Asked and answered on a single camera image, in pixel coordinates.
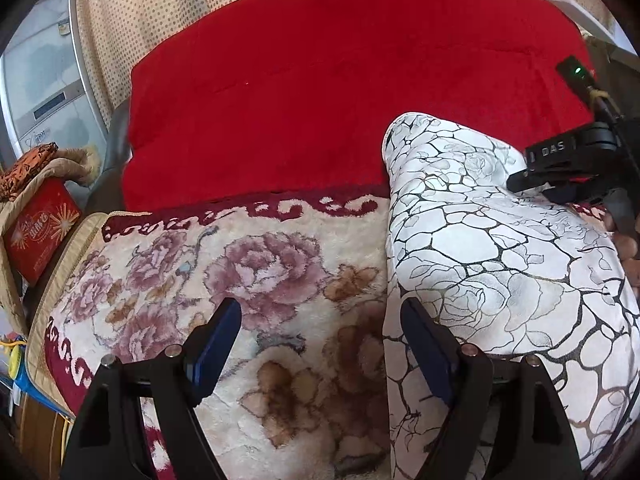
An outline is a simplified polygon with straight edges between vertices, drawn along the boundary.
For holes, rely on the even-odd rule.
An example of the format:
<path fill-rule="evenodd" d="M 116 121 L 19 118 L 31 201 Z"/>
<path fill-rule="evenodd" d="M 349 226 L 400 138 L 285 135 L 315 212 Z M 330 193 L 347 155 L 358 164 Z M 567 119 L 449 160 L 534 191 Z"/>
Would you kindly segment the person's right hand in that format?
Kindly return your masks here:
<path fill-rule="evenodd" d="M 633 237 L 618 232 L 615 221 L 608 212 L 605 214 L 603 222 L 605 229 L 611 234 L 618 258 L 620 258 L 620 263 L 623 266 L 634 296 L 639 298 L 640 261 L 637 259 L 639 253 L 638 242 Z"/>

